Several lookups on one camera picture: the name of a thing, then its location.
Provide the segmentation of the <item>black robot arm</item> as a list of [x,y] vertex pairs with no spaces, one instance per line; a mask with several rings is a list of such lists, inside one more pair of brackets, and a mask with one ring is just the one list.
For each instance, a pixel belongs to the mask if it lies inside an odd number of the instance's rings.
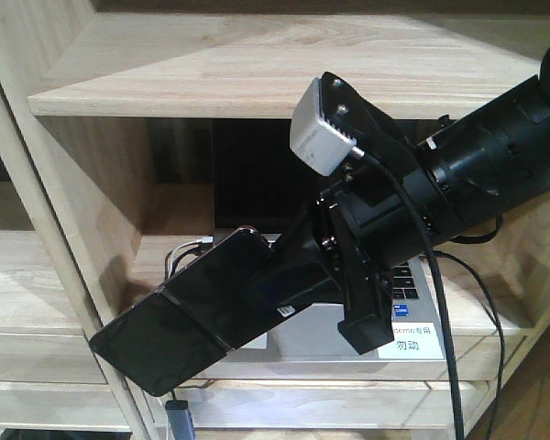
[[550,191],[550,48],[537,75],[419,144],[326,72],[293,111],[290,148],[321,190],[244,297],[340,303],[340,334],[367,353],[393,339],[394,266]]

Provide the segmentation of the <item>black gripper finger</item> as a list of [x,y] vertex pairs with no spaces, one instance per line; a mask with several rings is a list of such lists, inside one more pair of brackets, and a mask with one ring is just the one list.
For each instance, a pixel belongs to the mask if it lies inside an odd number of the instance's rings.
[[332,203],[328,212],[340,253],[344,294],[344,320],[337,329],[363,355],[394,339],[389,280],[361,249],[338,203]]
[[260,310],[313,303],[340,304],[342,294],[322,248],[323,216],[305,205],[291,225],[271,245],[266,266],[245,284],[243,298]]

